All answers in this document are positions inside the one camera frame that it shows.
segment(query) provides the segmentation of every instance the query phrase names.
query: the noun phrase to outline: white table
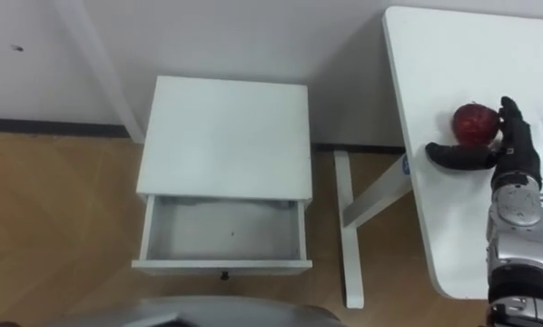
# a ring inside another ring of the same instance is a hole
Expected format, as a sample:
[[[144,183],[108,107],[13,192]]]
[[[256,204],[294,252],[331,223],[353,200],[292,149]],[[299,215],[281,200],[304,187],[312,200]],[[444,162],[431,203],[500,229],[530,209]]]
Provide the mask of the white table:
[[[411,187],[437,291],[486,298],[492,171],[440,169],[424,146],[455,144],[449,120],[460,105],[497,109],[509,95],[532,126],[543,175],[543,20],[391,7],[383,24],[407,152],[354,201],[348,155],[335,153],[346,304],[364,304],[356,228]]]

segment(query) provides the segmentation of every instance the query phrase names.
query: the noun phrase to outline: black baseboard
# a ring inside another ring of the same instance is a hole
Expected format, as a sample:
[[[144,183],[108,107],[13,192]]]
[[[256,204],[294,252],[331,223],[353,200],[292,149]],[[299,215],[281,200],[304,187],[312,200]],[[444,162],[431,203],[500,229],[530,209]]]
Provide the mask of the black baseboard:
[[[0,132],[92,137],[130,137],[126,128],[114,124],[82,124],[0,119]]]
[[[353,144],[312,144],[312,151],[346,151],[358,154],[404,154],[402,146],[379,146],[379,145],[353,145]]]
[[[21,134],[49,134],[91,137],[128,138],[130,135],[122,125],[81,124],[0,119],[0,132]],[[353,144],[312,144],[312,151],[346,151],[361,154],[404,154],[401,146],[353,145]]]

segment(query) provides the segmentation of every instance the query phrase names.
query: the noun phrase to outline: apple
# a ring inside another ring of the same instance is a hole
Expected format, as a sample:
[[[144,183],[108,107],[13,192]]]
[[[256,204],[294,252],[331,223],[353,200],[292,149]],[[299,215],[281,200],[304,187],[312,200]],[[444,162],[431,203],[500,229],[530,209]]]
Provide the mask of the apple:
[[[464,104],[453,114],[451,127],[461,145],[489,145],[498,134],[499,114],[485,105]]]

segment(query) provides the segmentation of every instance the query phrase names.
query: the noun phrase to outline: drawer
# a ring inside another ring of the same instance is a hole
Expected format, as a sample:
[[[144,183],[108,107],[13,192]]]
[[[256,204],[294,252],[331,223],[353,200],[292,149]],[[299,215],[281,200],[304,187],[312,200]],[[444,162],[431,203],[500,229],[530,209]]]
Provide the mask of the drawer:
[[[149,195],[133,268],[150,274],[290,274],[307,260],[303,202]]]

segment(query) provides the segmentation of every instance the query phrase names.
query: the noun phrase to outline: white nightstand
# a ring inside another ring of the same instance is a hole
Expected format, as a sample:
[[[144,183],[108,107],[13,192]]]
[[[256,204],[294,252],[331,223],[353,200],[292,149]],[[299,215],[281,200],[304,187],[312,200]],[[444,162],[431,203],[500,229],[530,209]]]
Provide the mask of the white nightstand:
[[[159,76],[137,193],[133,268],[290,274],[311,268],[306,86]]]

